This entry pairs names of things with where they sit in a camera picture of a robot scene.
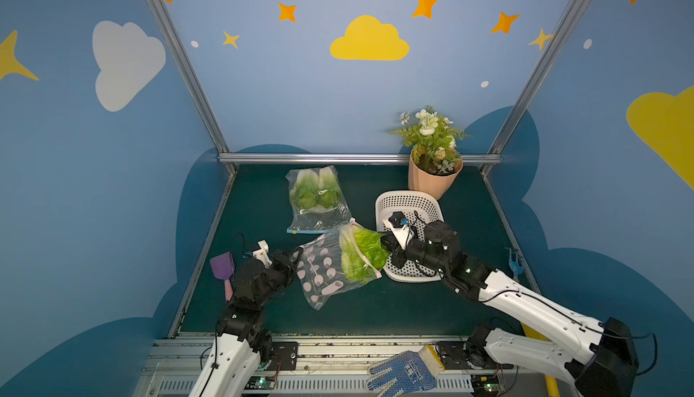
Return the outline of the green chinese cabbage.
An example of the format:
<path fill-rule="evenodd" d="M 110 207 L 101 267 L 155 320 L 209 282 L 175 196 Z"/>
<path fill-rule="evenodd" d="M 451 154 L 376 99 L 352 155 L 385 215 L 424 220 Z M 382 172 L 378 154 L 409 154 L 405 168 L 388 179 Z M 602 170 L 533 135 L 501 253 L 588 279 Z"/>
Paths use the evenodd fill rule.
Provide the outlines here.
<path fill-rule="evenodd" d="M 383 236 L 356 223 L 340 229 L 341 266 L 349 281 L 366 284 L 382 277 L 381 270 L 390 257 L 381 244 Z"/>

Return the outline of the pink-zip dotted zip-top bag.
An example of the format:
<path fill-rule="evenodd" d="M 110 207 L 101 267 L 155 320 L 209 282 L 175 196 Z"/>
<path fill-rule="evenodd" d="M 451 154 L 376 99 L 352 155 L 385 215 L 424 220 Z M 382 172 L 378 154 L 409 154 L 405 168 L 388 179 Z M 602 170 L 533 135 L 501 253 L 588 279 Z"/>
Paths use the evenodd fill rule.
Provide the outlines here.
<path fill-rule="evenodd" d="M 314 310 L 320 310 L 331 297 L 359 289 L 366 284 L 349 281 L 341 266 L 342 251 L 339 245 L 340 229 L 352 225 L 351 220 L 302 245 L 304 253 L 296 275 L 305 299 Z"/>

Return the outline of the blue-zip bag with cabbages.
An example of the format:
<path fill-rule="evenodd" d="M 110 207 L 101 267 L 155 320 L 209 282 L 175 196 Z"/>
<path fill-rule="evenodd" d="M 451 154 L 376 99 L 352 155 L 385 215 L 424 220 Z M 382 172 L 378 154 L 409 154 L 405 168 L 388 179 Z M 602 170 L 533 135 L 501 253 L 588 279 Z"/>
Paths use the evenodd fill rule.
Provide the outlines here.
<path fill-rule="evenodd" d="M 352 219 L 335 166 L 292 169 L 286 179 L 293 212 L 290 234 L 322 234 Z"/>

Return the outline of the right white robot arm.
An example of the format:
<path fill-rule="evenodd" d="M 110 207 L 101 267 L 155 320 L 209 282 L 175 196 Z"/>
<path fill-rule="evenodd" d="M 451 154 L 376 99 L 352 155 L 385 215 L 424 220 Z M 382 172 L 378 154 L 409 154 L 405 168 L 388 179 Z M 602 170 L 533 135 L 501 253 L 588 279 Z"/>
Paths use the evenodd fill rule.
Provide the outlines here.
<path fill-rule="evenodd" d="M 466 339 L 471 368 L 513 366 L 570 384 L 583 396 L 629 396 L 642 375 L 629 326 L 611 317 L 599 321 L 544 298 L 501 270 L 463 251 L 457 232 L 437 220 L 421 237 L 403 213 L 383 222 L 382 245 L 398 268 L 412 261 L 433 270 L 457 295 L 513 317 L 540 338 L 479 326 Z"/>

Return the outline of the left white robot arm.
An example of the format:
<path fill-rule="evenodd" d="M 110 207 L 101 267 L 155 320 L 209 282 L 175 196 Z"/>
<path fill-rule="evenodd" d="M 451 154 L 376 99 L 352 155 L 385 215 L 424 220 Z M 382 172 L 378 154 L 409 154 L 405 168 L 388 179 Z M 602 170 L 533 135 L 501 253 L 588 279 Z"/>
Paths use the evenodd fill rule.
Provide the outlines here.
<path fill-rule="evenodd" d="M 303 250 L 264 253 L 236 270 L 233 296 L 217 321 L 209 357 L 191 396 L 240 396 L 258 368 L 269 362 L 272 337 L 264 324 L 265 306 L 291 285 Z"/>

